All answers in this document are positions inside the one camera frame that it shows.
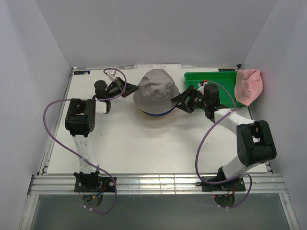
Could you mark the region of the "grey bucket hat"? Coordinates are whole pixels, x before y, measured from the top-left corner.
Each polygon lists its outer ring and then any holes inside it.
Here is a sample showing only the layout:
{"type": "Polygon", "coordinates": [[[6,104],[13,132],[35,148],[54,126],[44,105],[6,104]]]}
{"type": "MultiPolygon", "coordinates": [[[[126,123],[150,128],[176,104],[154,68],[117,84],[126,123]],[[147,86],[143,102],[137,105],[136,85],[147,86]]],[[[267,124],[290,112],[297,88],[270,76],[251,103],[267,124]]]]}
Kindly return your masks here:
{"type": "Polygon", "coordinates": [[[173,78],[163,69],[147,72],[138,84],[133,100],[142,111],[159,115],[172,110],[176,103],[171,100],[179,95],[173,78]]]}

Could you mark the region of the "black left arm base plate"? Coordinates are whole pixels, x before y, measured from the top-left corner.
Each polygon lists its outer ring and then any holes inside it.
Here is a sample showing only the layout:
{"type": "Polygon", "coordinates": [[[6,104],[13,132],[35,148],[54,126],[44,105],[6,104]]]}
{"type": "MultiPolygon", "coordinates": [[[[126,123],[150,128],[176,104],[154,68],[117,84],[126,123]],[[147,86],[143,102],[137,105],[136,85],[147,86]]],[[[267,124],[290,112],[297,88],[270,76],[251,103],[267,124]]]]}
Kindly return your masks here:
{"type": "Polygon", "coordinates": [[[77,193],[99,193],[99,192],[114,192],[115,183],[110,177],[89,176],[76,179],[74,192],[77,193]]]}

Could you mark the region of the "pink bucket hat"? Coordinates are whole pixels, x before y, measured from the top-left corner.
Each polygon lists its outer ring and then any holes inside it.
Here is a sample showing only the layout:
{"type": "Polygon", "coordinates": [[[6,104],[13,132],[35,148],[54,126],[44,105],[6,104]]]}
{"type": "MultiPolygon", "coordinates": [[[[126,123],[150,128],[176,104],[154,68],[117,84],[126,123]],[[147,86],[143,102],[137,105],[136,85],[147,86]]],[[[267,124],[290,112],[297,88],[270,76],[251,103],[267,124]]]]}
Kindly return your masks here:
{"type": "Polygon", "coordinates": [[[263,82],[259,69],[238,70],[236,74],[235,98],[244,106],[250,106],[261,94],[263,82]]]}

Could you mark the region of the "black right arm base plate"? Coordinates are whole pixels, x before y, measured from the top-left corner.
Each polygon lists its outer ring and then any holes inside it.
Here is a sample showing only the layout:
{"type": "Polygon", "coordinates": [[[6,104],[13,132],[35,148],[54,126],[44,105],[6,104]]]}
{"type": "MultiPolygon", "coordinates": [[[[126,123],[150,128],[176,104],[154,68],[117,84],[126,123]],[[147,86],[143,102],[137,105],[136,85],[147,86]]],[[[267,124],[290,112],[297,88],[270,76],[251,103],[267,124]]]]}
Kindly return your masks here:
{"type": "Polygon", "coordinates": [[[204,183],[203,181],[196,182],[196,186],[200,186],[203,192],[244,192],[246,190],[242,177],[227,180],[223,183],[221,183],[222,180],[218,181],[217,177],[202,177],[202,179],[208,179],[211,182],[210,184],[204,183]]]}

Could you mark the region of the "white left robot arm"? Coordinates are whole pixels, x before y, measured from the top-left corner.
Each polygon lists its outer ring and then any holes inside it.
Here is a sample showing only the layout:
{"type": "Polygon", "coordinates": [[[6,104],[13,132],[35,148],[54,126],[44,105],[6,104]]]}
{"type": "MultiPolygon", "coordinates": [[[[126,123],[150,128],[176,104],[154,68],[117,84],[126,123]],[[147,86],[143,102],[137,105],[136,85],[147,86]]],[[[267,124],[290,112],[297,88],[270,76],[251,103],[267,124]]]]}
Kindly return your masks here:
{"type": "Polygon", "coordinates": [[[65,128],[72,135],[79,158],[79,172],[74,176],[80,180],[90,191],[97,191],[101,188],[102,180],[99,178],[99,171],[96,157],[91,147],[92,137],[90,133],[95,127],[96,114],[108,114],[111,109],[111,98],[129,96],[139,89],[137,85],[126,83],[121,78],[115,78],[109,85],[103,80],[94,83],[95,94],[87,100],[71,99],[65,118],[65,128]]]}

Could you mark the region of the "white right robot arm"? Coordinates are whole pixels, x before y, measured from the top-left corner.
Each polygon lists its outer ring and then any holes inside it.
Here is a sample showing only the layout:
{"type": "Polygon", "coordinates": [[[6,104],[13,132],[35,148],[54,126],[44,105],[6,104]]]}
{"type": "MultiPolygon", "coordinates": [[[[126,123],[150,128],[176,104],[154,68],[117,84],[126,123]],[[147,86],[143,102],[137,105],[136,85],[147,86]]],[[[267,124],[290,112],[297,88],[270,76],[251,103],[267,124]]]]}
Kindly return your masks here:
{"type": "Polygon", "coordinates": [[[204,135],[205,138],[217,125],[236,135],[237,155],[222,166],[214,178],[208,181],[200,178],[203,184],[217,185],[222,190],[228,190],[234,185],[234,180],[251,168],[275,159],[277,151],[268,122],[247,119],[236,112],[236,106],[231,109],[221,104],[219,88],[220,84],[207,81],[199,89],[189,86],[172,101],[178,109],[189,114],[196,109],[204,111],[206,118],[213,123],[204,135]]]}

